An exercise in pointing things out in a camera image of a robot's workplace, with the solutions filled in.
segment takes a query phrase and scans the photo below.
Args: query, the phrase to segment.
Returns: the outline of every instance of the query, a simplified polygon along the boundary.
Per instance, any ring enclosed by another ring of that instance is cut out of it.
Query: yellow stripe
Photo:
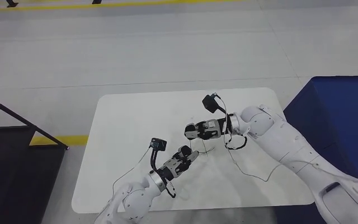
[[[60,140],[67,146],[85,146],[88,141],[88,136],[55,136],[56,139]],[[30,145],[46,145],[56,144],[44,136],[34,136],[31,140]]]
[[[108,4],[78,4],[67,6],[24,6],[20,4],[15,8],[0,8],[1,11],[22,11],[22,10],[79,10],[84,8],[97,8],[97,7],[124,7],[124,6],[150,6],[157,4],[196,4],[196,3],[209,3],[209,2],[240,2],[243,0],[164,0],[164,1],[151,1],[151,2],[119,2]]]

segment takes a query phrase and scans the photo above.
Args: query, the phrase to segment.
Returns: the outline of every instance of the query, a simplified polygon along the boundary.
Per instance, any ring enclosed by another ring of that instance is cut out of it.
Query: white tabletop
[[[99,212],[111,197],[114,180],[137,164],[153,137],[166,140],[167,149],[159,152],[157,166],[169,159],[180,146],[189,145],[183,135],[188,123],[222,118],[211,114],[201,101],[216,91],[228,111],[240,112],[250,105],[266,104],[283,115],[275,93],[268,88],[244,88],[211,91],[157,92],[106,95],[97,105],[72,198],[77,213]],[[241,137],[233,145],[242,144]],[[154,199],[152,211],[310,204],[313,198],[307,186],[290,170],[281,166],[264,183],[244,176],[232,163],[223,140],[205,141],[206,149],[173,185],[178,194],[172,199],[166,192]],[[192,141],[193,150],[204,151],[201,140]],[[247,146],[233,152],[241,168],[267,178],[278,164],[250,139]],[[116,184],[141,181],[150,168],[150,153],[130,174]]]

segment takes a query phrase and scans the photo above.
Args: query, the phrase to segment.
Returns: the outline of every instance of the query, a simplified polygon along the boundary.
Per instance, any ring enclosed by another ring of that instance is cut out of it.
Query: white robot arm
[[[205,108],[212,113],[219,109],[226,117],[187,125],[188,139],[219,138],[224,133],[247,135],[307,184],[327,223],[358,223],[358,179],[320,156],[294,127],[267,106],[250,106],[241,114],[227,114],[215,97],[220,98],[217,94],[204,98]]]
[[[149,148],[153,148],[150,158],[153,170],[146,174],[141,183],[132,182],[121,186],[97,216],[95,224],[139,223],[150,210],[153,199],[161,192],[167,190],[168,194],[175,198],[176,194],[168,190],[167,184],[186,171],[199,155],[198,151],[193,152],[188,146],[182,146],[172,158],[157,169],[157,153],[165,151],[166,141],[153,138]],[[120,206],[125,212],[118,212]]]

